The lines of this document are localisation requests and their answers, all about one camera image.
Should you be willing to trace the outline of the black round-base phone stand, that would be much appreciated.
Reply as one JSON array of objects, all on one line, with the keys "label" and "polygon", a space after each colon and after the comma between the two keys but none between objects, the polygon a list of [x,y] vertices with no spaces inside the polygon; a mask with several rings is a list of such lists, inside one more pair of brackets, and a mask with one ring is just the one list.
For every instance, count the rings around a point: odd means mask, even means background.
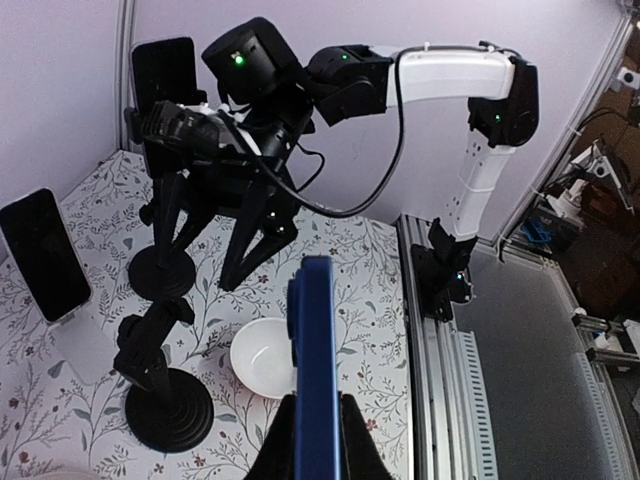
[{"label": "black round-base phone stand", "polygon": [[119,352],[113,362],[131,387],[125,418],[132,434],[162,453],[182,453],[202,443],[211,431],[214,406],[206,386],[194,375],[171,368],[162,346],[178,322],[195,315],[183,299],[152,303],[144,315],[125,317],[118,328]]}]

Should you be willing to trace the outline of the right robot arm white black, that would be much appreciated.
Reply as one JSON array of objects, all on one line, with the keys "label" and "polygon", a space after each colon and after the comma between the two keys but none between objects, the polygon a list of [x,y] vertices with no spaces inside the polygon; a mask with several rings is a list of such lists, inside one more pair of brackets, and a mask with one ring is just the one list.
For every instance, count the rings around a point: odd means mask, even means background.
[{"label": "right robot arm white black", "polygon": [[434,220],[429,246],[418,251],[435,291],[467,267],[507,160],[539,124],[536,66],[489,42],[401,50],[329,46],[302,64],[275,25],[256,17],[210,44],[202,60],[218,81],[221,105],[157,100],[142,117],[140,137],[180,153],[204,188],[240,165],[252,168],[220,276],[226,291],[297,238],[301,209],[335,219],[361,212],[309,201],[291,181],[287,161],[299,138],[313,132],[314,114],[332,126],[414,102],[466,100],[469,143],[462,187],[449,207],[452,225]]}]

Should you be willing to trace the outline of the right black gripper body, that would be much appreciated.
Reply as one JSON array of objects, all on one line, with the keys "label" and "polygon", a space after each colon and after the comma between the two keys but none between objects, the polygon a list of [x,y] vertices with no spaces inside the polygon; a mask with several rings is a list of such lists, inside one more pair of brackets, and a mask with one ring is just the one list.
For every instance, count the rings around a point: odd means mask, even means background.
[{"label": "right black gripper body", "polygon": [[242,121],[260,147],[262,154],[241,154],[228,146],[214,156],[176,150],[185,159],[189,183],[199,200],[218,215],[236,218],[251,183],[267,184],[283,191],[263,169],[268,168],[283,184],[294,184],[286,168],[292,148],[300,137],[300,105],[284,101],[263,101],[252,107]]}]

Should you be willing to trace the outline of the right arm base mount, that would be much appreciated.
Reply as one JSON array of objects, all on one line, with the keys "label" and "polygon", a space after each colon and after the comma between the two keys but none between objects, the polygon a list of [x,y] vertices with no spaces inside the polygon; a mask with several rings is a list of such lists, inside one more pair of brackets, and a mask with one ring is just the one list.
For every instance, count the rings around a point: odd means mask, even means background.
[{"label": "right arm base mount", "polygon": [[456,240],[437,217],[429,227],[428,240],[430,247],[412,244],[410,249],[420,314],[449,322],[453,319],[449,288],[468,267],[478,238]]}]

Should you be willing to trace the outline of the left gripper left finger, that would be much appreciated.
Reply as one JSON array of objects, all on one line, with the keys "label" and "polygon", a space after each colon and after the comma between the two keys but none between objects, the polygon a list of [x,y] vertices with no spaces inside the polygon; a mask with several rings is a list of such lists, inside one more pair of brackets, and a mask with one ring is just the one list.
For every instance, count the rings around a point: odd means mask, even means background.
[{"label": "left gripper left finger", "polygon": [[294,478],[295,412],[296,396],[285,395],[254,464],[249,470],[250,479]]}]

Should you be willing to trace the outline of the blue-edged black phone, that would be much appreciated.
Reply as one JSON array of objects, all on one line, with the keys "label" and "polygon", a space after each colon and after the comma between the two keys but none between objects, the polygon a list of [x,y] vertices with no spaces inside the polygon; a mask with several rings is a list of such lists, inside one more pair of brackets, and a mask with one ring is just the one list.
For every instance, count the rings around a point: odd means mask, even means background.
[{"label": "blue-edged black phone", "polygon": [[307,256],[289,281],[287,326],[296,369],[294,477],[342,477],[332,261]]}]

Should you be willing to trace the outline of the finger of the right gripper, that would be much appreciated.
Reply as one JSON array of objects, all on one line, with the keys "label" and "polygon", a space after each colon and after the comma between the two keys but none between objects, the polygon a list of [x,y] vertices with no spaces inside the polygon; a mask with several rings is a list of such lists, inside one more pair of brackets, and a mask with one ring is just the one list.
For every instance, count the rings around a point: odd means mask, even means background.
[{"label": "finger of the right gripper", "polygon": [[283,191],[253,182],[236,215],[219,286],[235,290],[261,264],[293,242],[298,204]]},{"label": "finger of the right gripper", "polygon": [[153,181],[154,261],[162,270],[194,270],[187,247],[205,228],[202,202],[182,172]]}]

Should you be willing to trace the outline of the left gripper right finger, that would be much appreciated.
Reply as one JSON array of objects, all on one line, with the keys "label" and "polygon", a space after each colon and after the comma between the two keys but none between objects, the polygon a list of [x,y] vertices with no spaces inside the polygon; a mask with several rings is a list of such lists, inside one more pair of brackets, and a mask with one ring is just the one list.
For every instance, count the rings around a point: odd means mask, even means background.
[{"label": "left gripper right finger", "polygon": [[356,399],[340,394],[342,479],[391,479]]}]

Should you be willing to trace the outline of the purple-backed black phone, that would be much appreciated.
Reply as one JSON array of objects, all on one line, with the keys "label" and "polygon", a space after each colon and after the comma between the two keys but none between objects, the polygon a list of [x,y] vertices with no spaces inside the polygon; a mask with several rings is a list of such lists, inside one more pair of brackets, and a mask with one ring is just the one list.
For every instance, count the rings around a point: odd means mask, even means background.
[{"label": "purple-backed black phone", "polygon": [[134,99],[141,113],[157,101],[194,104],[198,96],[194,42],[177,37],[139,44],[131,53]]}]

